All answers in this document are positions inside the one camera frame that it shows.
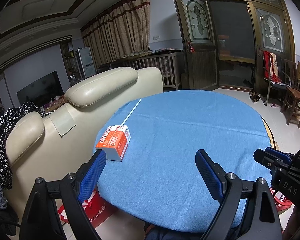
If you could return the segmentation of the beige striped curtain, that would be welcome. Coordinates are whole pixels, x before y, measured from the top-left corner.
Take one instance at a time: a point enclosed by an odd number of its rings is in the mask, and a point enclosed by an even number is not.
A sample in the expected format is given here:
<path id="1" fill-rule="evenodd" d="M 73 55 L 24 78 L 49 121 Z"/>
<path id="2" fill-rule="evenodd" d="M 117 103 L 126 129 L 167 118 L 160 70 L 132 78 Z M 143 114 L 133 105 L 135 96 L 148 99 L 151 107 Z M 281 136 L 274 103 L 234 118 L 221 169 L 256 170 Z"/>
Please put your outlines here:
<path id="1" fill-rule="evenodd" d="M 150 0 L 121 0 L 81 28 L 95 66 L 149 49 L 150 10 Z"/>

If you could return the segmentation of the pair of slippers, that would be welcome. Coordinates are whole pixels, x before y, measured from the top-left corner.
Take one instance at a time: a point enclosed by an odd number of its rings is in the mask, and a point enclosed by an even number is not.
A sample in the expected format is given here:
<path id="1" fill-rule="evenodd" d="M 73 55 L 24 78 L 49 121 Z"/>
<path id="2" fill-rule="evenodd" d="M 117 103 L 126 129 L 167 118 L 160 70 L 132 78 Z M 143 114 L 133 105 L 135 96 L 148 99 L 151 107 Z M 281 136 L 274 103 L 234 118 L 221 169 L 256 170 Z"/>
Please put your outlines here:
<path id="1" fill-rule="evenodd" d="M 259 96 L 259 93 L 254 91 L 253 89 L 249 92 L 250 94 L 250 100 L 253 102 L 253 103 L 257 103 L 258 100 L 260 100 L 260 96 Z"/>

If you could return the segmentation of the chair with red clothes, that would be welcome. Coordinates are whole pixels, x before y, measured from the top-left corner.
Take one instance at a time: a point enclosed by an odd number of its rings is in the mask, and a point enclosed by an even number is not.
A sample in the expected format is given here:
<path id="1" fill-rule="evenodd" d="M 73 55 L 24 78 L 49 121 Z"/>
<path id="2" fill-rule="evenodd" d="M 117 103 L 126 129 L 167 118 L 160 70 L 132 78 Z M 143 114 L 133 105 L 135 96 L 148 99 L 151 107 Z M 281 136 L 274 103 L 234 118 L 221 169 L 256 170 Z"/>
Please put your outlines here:
<path id="1" fill-rule="evenodd" d="M 270 90 L 283 89 L 292 86 L 292 81 L 289 75 L 285 73 L 285 61 L 279 57 L 277 61 L 276 54 L 268 51 L 263 51 L 263 78 L 267 83 L 266 96 L 260 96 L 263 104 L 266 106 L 269 102 Z"/>

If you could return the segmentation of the blue tablecloth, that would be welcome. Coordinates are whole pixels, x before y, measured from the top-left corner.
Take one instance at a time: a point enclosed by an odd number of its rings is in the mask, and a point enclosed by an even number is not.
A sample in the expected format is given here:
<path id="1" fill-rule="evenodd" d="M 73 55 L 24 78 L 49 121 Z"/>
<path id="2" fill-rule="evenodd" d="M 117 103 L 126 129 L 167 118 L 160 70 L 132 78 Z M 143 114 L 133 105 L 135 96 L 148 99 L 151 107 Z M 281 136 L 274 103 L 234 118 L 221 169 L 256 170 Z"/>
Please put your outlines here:
<path id="1" fill-rule="evenodd" d="M 107 125 L 119 125 L 138 100 L 119 108 Z M 236 98 L 203 90 L 179 90 L 143 98 L 125 123 L 131 140 L 122 161 L 108 161 L 98 180 L 100 196 L 151 224 L 203 232 L 217 209 L 195 164 L 203 149 L 241 179 L 271 180 L 254 161 L 270 146 L 257 111 Z"/>

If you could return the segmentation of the black television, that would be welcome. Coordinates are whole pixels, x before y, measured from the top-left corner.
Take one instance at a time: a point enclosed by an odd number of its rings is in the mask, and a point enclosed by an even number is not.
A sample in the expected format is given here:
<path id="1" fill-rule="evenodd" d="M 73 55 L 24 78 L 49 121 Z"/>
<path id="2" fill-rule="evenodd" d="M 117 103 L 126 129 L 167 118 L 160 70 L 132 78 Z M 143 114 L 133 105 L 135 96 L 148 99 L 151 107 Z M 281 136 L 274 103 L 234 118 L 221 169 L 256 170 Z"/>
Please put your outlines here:
<path id="1" fill-rule="evenodd" d="M 56 71 L 39 78 L 17 92 L 21 105 L 31 101 L 38 107 L 43 107 L 55 97 L 62 95 L 63 89 Z"/>

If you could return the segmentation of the red plastic waste basket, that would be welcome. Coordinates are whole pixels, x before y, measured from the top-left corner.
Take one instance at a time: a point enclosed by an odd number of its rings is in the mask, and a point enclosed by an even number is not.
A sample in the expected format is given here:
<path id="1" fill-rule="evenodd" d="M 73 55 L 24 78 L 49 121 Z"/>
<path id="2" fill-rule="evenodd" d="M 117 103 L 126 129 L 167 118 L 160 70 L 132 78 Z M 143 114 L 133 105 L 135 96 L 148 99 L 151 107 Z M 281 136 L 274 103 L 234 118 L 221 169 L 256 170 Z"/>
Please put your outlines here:
<path id="1" fill-rule="evenodd" d="M 291 207 L 292 202 L 286 196 L 284 196 L 280 191 L 276 191 L 271 186 L 270 192 L 273 195 L 278 213 L 283 213 Z"/>

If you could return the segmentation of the open glass panel door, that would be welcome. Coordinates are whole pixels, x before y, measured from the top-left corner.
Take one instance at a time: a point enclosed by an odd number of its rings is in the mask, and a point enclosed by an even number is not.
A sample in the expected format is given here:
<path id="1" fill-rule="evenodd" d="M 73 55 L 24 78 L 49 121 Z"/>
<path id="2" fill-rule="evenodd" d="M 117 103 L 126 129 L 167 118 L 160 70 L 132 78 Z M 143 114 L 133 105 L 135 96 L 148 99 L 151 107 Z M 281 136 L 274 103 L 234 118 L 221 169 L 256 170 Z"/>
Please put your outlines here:
<path id="1" fill-rule="evenodd" d="M 218 48 L 209 0 L 174 0 L 185 58 L 187 88 L 219 85 Z"/>

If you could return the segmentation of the wooden crib railing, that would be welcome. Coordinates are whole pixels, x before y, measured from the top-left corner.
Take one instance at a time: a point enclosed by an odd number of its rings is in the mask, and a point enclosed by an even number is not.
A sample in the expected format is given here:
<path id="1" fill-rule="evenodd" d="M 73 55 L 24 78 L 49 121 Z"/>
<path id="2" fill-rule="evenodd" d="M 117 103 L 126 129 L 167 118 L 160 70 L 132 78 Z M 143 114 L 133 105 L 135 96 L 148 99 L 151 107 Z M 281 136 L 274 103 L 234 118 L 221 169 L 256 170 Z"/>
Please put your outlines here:
<path id="1" fill-rule="evenodd" d="M 184 72 L 184 54 L 181 50 L 163 49 L 157 52 L 143 51 L 119 57 L 111 66 L 132 67 L 135 70 L 156 67 L 161 72 L 163 87 L 181 89 L 181 75 Z"/>

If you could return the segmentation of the red gift bag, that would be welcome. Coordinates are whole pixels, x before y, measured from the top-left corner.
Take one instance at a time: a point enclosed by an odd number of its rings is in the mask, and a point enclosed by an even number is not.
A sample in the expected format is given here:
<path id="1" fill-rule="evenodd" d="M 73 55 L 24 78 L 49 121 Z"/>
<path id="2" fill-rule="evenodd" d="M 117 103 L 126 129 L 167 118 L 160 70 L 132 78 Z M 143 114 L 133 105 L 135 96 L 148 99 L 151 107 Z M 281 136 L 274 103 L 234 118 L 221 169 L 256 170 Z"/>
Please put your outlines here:
<path id="1" fill-rule="evenodd" d="M 117 207 L 101 198 L 97 190 L 94 190 L 90 198 L 82 203 L 82 207 L 94 228 L 117 211 Z"/>

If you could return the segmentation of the cream leather sofa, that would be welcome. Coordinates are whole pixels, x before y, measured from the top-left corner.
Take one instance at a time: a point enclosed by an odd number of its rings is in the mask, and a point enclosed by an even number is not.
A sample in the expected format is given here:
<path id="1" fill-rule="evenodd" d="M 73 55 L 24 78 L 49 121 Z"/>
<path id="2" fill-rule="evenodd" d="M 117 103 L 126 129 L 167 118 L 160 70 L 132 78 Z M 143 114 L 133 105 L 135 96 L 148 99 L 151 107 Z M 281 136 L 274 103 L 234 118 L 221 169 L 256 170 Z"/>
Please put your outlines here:
<path id="1" fill-rule="evenodd" d="M 19 217 L 23 215 L 34 180 L 59 180 L 86 163 L 98 132 L 127 102 L 162 93 L 158 68 L 119 67 L 70 87 L 65 103 L 46 117 L 25 115 L 6 141 L 12 188 L 5 196 Z"/>

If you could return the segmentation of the dark wooden stool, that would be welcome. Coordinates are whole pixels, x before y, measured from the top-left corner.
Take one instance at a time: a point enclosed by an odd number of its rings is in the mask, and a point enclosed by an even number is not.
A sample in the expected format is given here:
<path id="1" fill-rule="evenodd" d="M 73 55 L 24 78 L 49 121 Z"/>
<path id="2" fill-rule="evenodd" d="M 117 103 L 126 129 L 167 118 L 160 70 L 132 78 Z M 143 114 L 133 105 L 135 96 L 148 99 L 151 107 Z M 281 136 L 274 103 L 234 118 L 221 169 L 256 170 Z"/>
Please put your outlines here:
<path id="1" fill-rule="evenodd" d="M 286 124 L 292 120 L 298 121 L 300 129 L 300 91 L 295 88 L 286 87 L 286 96 L 281 107 L 281 113 L 286 117 Z"/>

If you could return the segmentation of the black white patterned cloth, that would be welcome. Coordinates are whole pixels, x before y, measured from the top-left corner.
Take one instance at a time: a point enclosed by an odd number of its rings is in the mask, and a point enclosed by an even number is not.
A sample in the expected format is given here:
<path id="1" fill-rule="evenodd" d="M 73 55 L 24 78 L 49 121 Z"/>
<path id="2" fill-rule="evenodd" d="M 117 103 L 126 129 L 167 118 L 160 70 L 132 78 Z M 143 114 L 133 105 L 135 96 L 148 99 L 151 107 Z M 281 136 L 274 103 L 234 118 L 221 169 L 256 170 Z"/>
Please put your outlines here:
<path id="1" fill-rule="evenodd" d="M 7 138 L 17 122 L 31 112 L 39 113 L 42 118 L 48 115 L 32 101 L 28 101 L 23 103 L 20 107 L 9 108 L 2 116 L 0 116 L 0 186 L 4 190 L 10 190 L 12 188 L 13 179 L 5 148 Z"/>

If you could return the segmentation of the orange white carton box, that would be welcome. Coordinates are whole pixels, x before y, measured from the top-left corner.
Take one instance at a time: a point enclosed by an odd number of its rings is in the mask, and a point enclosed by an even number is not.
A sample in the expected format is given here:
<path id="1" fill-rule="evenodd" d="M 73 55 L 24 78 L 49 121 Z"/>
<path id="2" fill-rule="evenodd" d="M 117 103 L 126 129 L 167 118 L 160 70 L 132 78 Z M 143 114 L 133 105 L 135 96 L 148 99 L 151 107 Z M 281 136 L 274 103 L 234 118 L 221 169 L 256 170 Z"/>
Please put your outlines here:
<path id="1" fill-rule="evenodd" d="M 104 150 L 107 160 L 122 161 L 130 139 L 131 134 L 128 126 L 108 126 L 95 148 L 97 150 Z"/>

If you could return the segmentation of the white thin stick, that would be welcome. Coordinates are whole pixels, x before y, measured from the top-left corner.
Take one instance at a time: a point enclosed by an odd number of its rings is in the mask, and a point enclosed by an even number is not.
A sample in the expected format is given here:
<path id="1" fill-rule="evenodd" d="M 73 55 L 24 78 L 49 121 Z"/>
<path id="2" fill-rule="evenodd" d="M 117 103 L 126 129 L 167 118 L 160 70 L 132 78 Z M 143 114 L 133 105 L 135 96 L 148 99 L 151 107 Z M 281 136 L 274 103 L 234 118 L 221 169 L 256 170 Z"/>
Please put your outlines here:
<path id="1" fill-rule="evenodd" d="M 128 118 L 132 115 L 132 113 L 135 111 L 136 107 L 138 107 L 138 105 L 140 104 L 141 101 L 142 101 L 142 99 L 138 100 L 138 102 L 135 104 L 135 106 L 132 108 L 132 110 L 128 113 L 128 115 L 125 117 L 125 119 L 121 123 L 120 128 L 126 123 Z"/>

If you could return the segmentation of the white air conditioner unit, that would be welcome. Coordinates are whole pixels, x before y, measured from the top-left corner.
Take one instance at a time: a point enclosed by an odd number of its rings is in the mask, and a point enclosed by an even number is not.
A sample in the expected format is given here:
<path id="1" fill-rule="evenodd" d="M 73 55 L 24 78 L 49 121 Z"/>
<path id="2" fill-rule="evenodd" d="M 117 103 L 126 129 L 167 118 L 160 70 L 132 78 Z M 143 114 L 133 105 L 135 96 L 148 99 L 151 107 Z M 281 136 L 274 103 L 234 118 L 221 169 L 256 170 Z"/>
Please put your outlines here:
<path id="1" fill-rule="evenodd" d="M 96 74 L 93 57 L 89 47 L 78 48 L 77 50 L 78 61 L 83 72 L 83 78 L 87 79 Z"/>

